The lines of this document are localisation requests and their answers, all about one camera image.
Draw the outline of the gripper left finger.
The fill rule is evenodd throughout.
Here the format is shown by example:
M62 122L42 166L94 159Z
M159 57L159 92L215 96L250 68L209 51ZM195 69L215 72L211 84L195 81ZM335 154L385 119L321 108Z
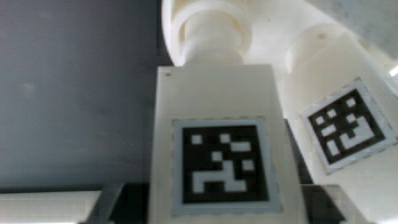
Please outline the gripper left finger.
M80 224L147 224L147 183L106 184Z

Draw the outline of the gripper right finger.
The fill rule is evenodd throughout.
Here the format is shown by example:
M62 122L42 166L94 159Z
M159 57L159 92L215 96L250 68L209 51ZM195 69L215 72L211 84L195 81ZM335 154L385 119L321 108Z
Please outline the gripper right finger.
M302 185L309 224L373 224L337 185Z

